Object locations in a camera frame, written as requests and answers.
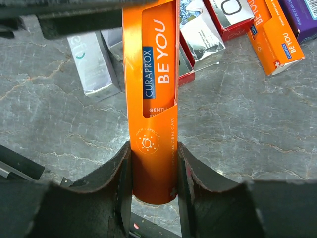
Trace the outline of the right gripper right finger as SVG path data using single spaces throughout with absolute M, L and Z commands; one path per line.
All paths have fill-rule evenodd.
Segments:
M 178 204 L 184 238 L 314 238 L 315 180 L 237 183 L 178 144 Z

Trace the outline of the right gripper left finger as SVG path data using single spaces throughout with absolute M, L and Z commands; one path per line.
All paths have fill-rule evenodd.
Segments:
M 130 213 L 129 142 L 71 185 L 0 176 L 3 238 L 126 238 Z

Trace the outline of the orange Curaprox box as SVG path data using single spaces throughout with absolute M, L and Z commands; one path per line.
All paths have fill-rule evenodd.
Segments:
M 159 0 L 122 13 L 133 193 L 154 205 L 177 195 L 179 6 Z
M 277 0 L 247 1 L 254 22 L 247 33 L 267 76 L 288 70 L 305 58 Z

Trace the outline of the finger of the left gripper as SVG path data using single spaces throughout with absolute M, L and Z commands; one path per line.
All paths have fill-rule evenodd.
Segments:
M 55 40 L 122 25 L 122 10 L 153 4 L 152 0 L 2 0 L 0 36 L 13 39 L 26 30 L 24 16 L 35 16 L 43 37 Z

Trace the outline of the purple toothpaste box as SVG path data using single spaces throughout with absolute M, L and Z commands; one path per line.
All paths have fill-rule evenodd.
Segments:
M 279 0 L 299 44 L 317 38 L 317 0 Z

